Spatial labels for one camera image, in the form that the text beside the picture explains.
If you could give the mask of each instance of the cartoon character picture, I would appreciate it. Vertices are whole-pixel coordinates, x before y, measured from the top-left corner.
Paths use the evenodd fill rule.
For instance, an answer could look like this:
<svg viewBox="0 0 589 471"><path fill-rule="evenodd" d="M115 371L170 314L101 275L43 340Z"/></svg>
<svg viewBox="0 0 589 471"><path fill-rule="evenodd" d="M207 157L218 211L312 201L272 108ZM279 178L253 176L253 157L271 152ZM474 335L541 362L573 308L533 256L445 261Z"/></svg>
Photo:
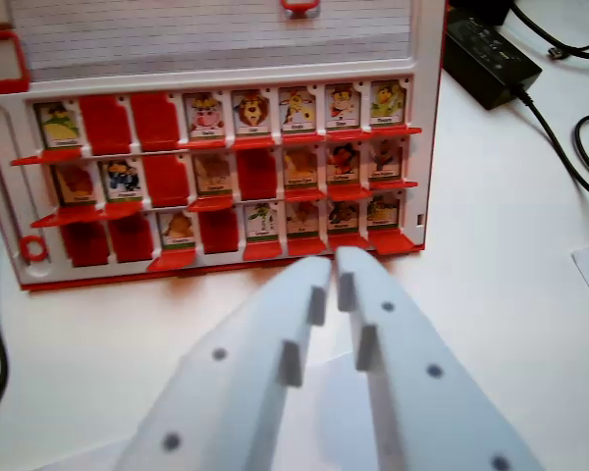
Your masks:
<svg viewBox="0 0 589 471"><path fill-rule="evenodd" d="M373 144L369 180L378 182L400 175L403 148L394 140L384 139Z"/></svg>
<svg viewBox="0 0 589 471"><path fill-rule="evenodd" d="M37 103L34 110L47 149L80 145L76 117L63 103Z"/></svg>
<svg viewBox="0 0 589 471"><path fill-rule="evenodd" d="M282 88L279 92L279 111L284 132L316 129L314 95L304 86Z"/></svg>
<svg viewBox="0 0 589 471"><path fill-rule="evenodd" d="M325 98L328 130L357 128L360 125L360 97L348 83L329 85Z"/></svg>
<svg viewBox="0 0 589 471"><path fill-rule="evenodd" d="M232 192L229 162L225 156L221 154L196 154L193 159L199 195Z"/></svg>
<svg viewBox="0 0 589 471"><path fill-rule="evenodd" d="M315 203L303 201L286 205L288 237L318 236L318 208Z"/></svg>
<svg viewBox="0 0 589 471"><path fill-rule="evenodd" d="M396 229L399 201L392 193L376 194L366 205L366 225L369 229Z"/></svg>
<svg viewBox="0 0 589 471"><path fill-rule="evenodd" d="M358 179L360 151L352 143L328 147L327 182L343 183Z"/></svg>
<svg viewBox="0 0 589 471"><path fill-rule="evenodd" d="M192 93L184 100L190 138L225 135L223 105L212 93Z"/></svg>
<svg viewBox="0 0 589 471"><path fill-rule="evenodd" d="M371 125L403 123L405 90L399 80L374 81L371 84Z"/></svg>
<svg viewBox="0 0 589 471"><path fill-rule="evenodd" d="M309 147L293 147L284 150L286 188L316 186L318 180L316 153Z"/></svg>
<svg viewBox="0 0 589 471"><path fill-rule="evenodd" d="M132 167L127 160L100 162L100 170L109 201L138 201L141 199L137 168Z"/></svg>
<svg viewBox="0 0 589 471"><path fill-rule="evenodd" d="M355 201L330 202L327 217L327 233L341 234L357 232L358 203Z"/></svg>
<svg viewBox="0 0 589 471"><path fill-rule="evenodd" d="M246 240L277 240L277 212L269 203L244 206Z"/></svg>
<svg viewBox="0 0 589 471"><path fill-rule="evenodd" d="M50 167L50 172L62 206L96 202L93 195L94 185L84 166L78 164L53 165Z"/></svg>
<svg viewBox="0 0 589 471"><path fill-rule="evenodd" d="M185 211L157 213L157 224L162 248L190 248L195 246L192 219Z"/></svg>
<svg viewBox="0 0 589 471"><path fill-rule="evenodd" d="M259 90L233 93L234 121L238 134L265 134L268 128L268 100Z"/></svg>

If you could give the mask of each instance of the black power adapter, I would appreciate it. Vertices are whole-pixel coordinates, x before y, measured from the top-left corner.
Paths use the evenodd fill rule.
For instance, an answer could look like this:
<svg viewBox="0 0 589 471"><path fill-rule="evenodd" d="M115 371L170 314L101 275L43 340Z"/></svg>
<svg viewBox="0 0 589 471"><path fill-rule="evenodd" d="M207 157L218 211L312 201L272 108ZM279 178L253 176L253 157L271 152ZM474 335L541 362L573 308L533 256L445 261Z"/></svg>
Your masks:
<svg viewBox="0 0 589 471"><path fill-rule="evenodd" d="M484 108L516 97L541 74L541 68L472 12L448 12L444 69Z"/></svg>

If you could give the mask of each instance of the white table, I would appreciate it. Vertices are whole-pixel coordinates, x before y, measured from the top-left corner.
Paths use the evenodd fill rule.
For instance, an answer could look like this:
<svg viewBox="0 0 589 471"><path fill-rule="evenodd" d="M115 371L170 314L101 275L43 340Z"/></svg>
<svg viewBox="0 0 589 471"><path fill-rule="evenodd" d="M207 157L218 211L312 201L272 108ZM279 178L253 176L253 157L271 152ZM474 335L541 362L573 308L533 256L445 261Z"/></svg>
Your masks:
<svg viewBox="0 0 589 471"><path fill-rule="evenodd" d="M555 3L520 6L565 42L589 43L589 0ZM589 62L543 59L546 44L513 16L505 33L544 68L531 95L573 158ZM484 111L444 75L427 249L385 264L546 469L589 471L589 289L570 258L589 246L589 197L537 126L518 103ZM584 139L589 151L589 129ZM279 270L31 295L2 259L12 377L0 470L129 436L180 355ZM313 362L350 349L347 316L329 302Z"/></svg>

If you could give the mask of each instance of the character card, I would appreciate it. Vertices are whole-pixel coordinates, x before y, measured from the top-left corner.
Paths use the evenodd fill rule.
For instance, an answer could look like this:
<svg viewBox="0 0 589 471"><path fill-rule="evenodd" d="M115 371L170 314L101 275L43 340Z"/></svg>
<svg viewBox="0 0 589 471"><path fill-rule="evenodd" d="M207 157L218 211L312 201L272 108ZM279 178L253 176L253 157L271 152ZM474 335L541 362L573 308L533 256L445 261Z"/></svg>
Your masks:
<svg viewBox="0 0 589 471"><path fill-rule="evenodd" d="M316 102L304 86L279 90L279 114L283 132L316 129Z"/></svg>
<svg viewBox="0 0 589 471"><path fill-rule="evenodd" d="M359 146L353 142L327 146L327 183L353 183L358 181L360 166Z"/></svg>
<svg viewBox="0 0 589 471"><path fill-rule="evenodd" d="M246 240L277 240L277 211L275 204L257 203L244 206Z"/></svg>
<svg viewBox="0 0 589 471"><path fill-rule="evenodd" d="M325 107L327 130L360 126L360 94L350 83L327 85Z"/></svg>
<svg viewBox="0 0 589 471"><path fill-rule="evenodd" d="M137 167L126 159L99 162L105 195L110 202L140 201L141 185Z"/></svg>
<svg viewBox="0 0 589 471"><path fill-rule="evenodd" d="M286 204L288 237L318 236L318 206L311 201Z"/></svg>
<svg viewBox="0 0 589 471"><path fill-rule="evenodd" d="M286 147L284 149L284 169L286 189L317 185L316 152L312 147Z"/></svg>
<svg viewBox="0 0 589 471"><path fill-rule="evenodd" d="M36 103L33 109L47 149L80 145L75 113L67 110L62 102Z"/></svg>
<svg viewBox="0 0 589 471"><path fill-rule="evenodd" d="M189 138L225 135L223 104L211 92L184 95Z"/></svg>
<svg viewBox="0 0 589 471"><path fill-rule="evenodd" d="M366 206L366 227L375 229L396 229L400 202L393 193L376 194Z"/></svg>
<svg viewBox="0 0 589 471"><path fill-rule="evenodd" d="M94 204L94 185L86 164L51 165L50 174L61 206Z"/></svg>
<svg viewBox="0 0 589 471"><path fill-rule="evenodd" d="M268 100L259 90L232 93L237 134L267 134L270 131Z"/></svg>
<svg viewBox="0 0 589 471"><path fill-rule="evenodd" d="M403 123L405 90L399 80L371 83L371 125L384 126Z"/></svg>
<svg viewBox="0 0 589 471"><path fill-rule="evenodd" d="M187 211L157 213L161 248L191 248L195 246L192 219Z"/></svg>
<svg viewBox="0 0 589 471"><path fill-rule="evenodd" d="M369 180L380 182L398 178L402 174L402 156L403 147L397 140L372 141Z"/></svg>
<svg viewBox="0 0 589 471"><path fill-rule="evenodd" d="M199 196L232 192L229 162L223 154L194 154L196 187Z"/></svg>
<svg viewBox="0 0 589 471"><path fill-rule="evenodd" d="M327 234L356 233L358 230L357 201L329 201Z"/></svg>

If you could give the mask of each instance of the red ledge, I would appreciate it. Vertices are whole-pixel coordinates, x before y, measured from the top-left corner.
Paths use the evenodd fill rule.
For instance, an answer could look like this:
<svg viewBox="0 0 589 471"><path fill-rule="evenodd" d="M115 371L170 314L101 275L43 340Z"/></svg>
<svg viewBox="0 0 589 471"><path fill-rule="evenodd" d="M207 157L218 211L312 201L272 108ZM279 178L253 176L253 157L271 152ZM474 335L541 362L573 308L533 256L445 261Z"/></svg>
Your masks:
<svg viewBox="0 0 589 471"><path fill-rule="evenodd" d="M325 193L318 188L287 189L284 195L289 203L318 201L325 198Z"/></svg>
<svg viewBox="0 0 589 471"><path fill-rule="evenodd" d="M367 248L370 245L359 233L329 235L328 241L332 250L336 250L338 247Z"/></svg>
<svg viewBox="0 0 589 471"><path fill-rule="evenodd" d="M187 144L180 144L180 149L200 150L200 149L221 149L226 145L225 138L222 139L197 139L190 140Z"/></svg>
<svg viewBox="0 0 589 471"><path fill-rule="evenodd" d="M371 127L371 133L375 136L411 135L421 134L421 132L421 128L409 128L406 125Z"/></svg>
<svg viewBox="0 0 589 471"><path fill-rule="evenodd" d="M267 258L279 257L282 254L282 245L278 240L267 242L248 242L242 255L242 260L251 262L253 260L264 260Z"/></svg>
<svg viewBox="0 0 589 471"><path fill-rule="evenodd" d="M333 130L327 131L327 140L330 142L342 142L344 140L368 139L370 132L364 132L361 128L356 130Z"/></svg>
<svg viewBox="0 0 589 471"><path fill-rule="evenodd" d="M355 199L368 198L372 194L359 183L331 184L327 186L327 192L333 201L354 201Z"/></svg>
<svg viewBox="0 0 589 471"><path fill-rule="evenodd" d="M161 256L153 261L147 272L166 272L168 270L180 270L194 263L196 250L194 248L178 248L162 250Z"/></svg>
<svg viewBox="0 0 589 471"><path fill-rule="evenodd" d="M282 142L284 145L293 144L311 144L320 142L324 137L316 132L302 132L301 134L285 134L282 133Z"/></svg>
<svg viewBox="0 0 589 471"><path fill-rule="evenodd" d="M11 161L14 167L17 165L32 165L32 164L56 164L60 162L68 162L70 160L77 160L80 156L80 147L70 147L68 149L46 149L42 150L40 155L33 155L25 157L24 159L16 159Z"/></svg>
<svg viewBox="0 0 589 471"><path fill-rule="evenodd" d="M415 248L414 243L399 229L369 231L369 240L380 255L412 252Z"/></svg>
<svg viewBox="0 0 589 471"><path fill-rule="evenodd" d="M104 210L96 210L93 204L59 208L55 214L41 218L30 226L34 229L56 228L73 223L92 223L122 219L141 211L141 202L107 203Z"/></svg>
<svg viewBox="0 0 589 471"><path fill-rule="evenodd" d="M190 204L188 209L194 213L207 211L220 211L234 206L234 198L230 194L219 194L218 196L200 196Z"/></svg>
<svg viewBox="0 0 589 471"><path fill-rule="evenodd" d="M288 239L288 254L291 257L316 255L326 249L327 246L319 237Z"/></svg>
<svg viewBox="0 0 589 471"><path fill-rule="evenodd" d="M384 180L382 182L369 182L369 188L371 189L402 189L402 188L414 188L419 186L417 182L407 182L405 180Z"/></svg>
<svg viewBox="0 0 589 471"><path fill-rule="evenodd" d="M236 137L236 141L234 145L232 145L232 149L234 150L246 150L246 149L261 149L263 147L270 147L271 145L275 145L275 141L273 137L270 135L262 135L259 137Z"/></svg>

